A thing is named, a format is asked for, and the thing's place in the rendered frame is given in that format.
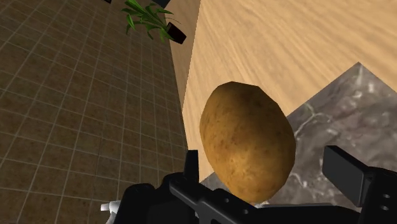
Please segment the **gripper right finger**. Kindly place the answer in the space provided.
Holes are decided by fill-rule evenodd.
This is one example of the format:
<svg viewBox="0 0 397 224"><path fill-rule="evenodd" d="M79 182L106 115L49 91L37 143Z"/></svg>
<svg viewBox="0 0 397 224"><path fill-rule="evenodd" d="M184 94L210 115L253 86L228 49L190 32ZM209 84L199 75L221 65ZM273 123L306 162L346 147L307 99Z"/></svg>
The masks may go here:
<svg viewBox="0 0 397 224"><path fill-rule="evenodd" d="M397 172L370 167L338 146L326 146L322 172L356 207L357 224L397 224Z"/></svg>

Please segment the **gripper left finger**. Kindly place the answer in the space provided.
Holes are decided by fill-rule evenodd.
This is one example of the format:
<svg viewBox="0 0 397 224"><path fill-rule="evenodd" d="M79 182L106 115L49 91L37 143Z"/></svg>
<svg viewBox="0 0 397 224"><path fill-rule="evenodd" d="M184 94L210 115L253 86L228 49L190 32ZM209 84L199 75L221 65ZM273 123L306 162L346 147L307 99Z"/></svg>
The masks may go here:
<svg viewBox="0 0 397 224"><path fill-rule="evenodd" d="M198 152L190 150L184 171L166 175L158 188L128 187L114 224L254 224L257 217L251 204L200 184Z"/></svg>

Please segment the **brown potato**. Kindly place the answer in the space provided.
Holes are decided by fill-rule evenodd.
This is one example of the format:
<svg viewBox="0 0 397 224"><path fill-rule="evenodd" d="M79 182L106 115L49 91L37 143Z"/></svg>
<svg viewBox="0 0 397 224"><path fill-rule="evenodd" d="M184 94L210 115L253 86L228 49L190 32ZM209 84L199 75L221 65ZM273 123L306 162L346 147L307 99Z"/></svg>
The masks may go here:
<svg viewBox="0 0 397 224"><path fill-rule="evenodd" d="M200 118L200 137L219 180L248 203L273 197L295 164L291 125L258 86L230 81L216 87Z"/></svg>

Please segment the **green plant in dark pot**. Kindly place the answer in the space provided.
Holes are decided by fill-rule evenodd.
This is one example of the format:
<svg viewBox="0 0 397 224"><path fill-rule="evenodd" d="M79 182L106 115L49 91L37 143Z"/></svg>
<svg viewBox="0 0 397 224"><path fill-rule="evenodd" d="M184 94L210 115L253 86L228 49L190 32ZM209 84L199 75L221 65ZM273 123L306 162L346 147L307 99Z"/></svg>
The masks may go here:
<svg viewBox="0 0 397 224"><path fill-rule="evenodd" d="M162 42L168 39L180 45L184 43L186 34L172 22L166 22L167 17L162 19L158 15L159 13L172 15L172 12L165 10L156 3L150 3L142 7L136 0L126 0L124 4L126 7L122 9L122 12L127 14L126 34L129 33L130 29L135 30L136 25L143 25L150 39L153 39L150 31L157 29Z"/></svg>

